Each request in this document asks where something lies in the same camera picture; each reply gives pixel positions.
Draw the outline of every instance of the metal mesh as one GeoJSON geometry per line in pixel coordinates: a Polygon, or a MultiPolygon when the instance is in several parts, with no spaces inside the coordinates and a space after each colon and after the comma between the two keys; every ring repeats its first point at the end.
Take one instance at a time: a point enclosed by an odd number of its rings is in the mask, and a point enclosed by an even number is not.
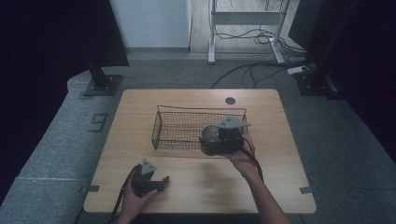
{"type": "Polygon", "coordinates": [[[156,149],[200,149],[199,136],[207,125],[218,124],[227,117],[246,121],[246,109],[205,109],[205,112],[233,111],[227,113],[201,113],[202,108],[158,106],[151,141],[156,149]],[[161,108],[174,108],[175,112],[163,112],[161,108]]]}

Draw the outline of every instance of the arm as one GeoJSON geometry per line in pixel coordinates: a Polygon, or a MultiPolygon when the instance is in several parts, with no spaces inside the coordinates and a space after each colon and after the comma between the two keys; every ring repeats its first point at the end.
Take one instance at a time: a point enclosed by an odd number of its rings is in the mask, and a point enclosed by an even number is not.
{"type": "Polygon", "coordinates": [[[122,197],[122,209],[119,218],[117,219],[117,224],[129,224],[132,220],[134,220],[137,215],[139,215],[140,211],[143,209],[143,206],[152,199],[158,191],[155,189],[152,192],[146,194],[143,198],[139,198],[134,194],[134,190],[131,187],[131,183],[129,183],[122,197]]]}
{"type": "MultiPolygon", "coordinates": [[[[244,148],[247,151],[254,153],[255,147],[250,136],[244,135],[244,138],[248,141],[248,143],[245,141],[244,148]]],[[[262,223],[290,224],[288,217],[282,211],[269,189],[265,186],[264,182],[262,182],[256,167],[248,156],[241,151],[223,156],[228,158],[236,170],[238,170],[242,177],[246,179],[250,186],[262,223]]]]}

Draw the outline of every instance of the black round hole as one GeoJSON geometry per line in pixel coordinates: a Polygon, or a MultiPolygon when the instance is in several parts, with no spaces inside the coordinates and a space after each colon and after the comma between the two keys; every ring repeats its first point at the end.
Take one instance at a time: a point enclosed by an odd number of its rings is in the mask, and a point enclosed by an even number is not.
{"type": "Polygon", "coordinates": [[[225,99],[225,103],[227,103],[227,105],[233,105],[235,104],[235,99],[233,97],[228,97],[225,99]]]}

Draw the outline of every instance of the table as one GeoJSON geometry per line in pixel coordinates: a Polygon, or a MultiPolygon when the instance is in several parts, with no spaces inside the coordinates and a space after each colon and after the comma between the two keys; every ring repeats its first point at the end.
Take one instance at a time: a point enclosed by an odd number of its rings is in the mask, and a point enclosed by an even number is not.
{"type": "Polygon", "coordinates": [[[265,184],[286,213],[313,213],[316,204],[275,90],[127,90],[109,131],[92,180],[87,212],[111,212],[120,187],[143,159],[157,166],[152,180],[170,182],[143,213],[257,213],[248,184],[223,158],[169,156],[156,151],[151,135],[157,105],[203,108],[246,108],[248,132],[265,184]],[[228,105],[225,99],[233,97],[228,105]]]}

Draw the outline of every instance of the wooden floor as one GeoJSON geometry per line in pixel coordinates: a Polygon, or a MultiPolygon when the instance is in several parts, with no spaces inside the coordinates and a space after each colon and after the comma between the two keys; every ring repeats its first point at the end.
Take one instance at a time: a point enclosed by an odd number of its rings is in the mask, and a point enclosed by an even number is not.
{"type": "MultiPolygon", "coordinates": [[[[268,11],[279,11],[282,0],[270,0],[268,11]]],[[[288,38],[289,29],[293,21],[300,0],[290,0],[288,14],[282,28],[281,37],[288,38]]],[[[210,1],[191,0],[192,26],[191,26],[191,53],[208,52],[210,36],[210,1]]],[[[219,0],[217,11],[265,11],[265,0],[219,0]]],[[[229,35],[241,35],[253,29],[259,29],[258,25],[221,25],[217,26],[217,32],[229,35]]],[[[262,26],[263,30],[274,33],[276,26],[262,26]]],[[[255,36],[259,32],[252,32],[247,36],[255,36]]],[[[273,53],[269,45],[260,45],[254,39],[220,39],[216,36],[216,53],[273,53]]]]}

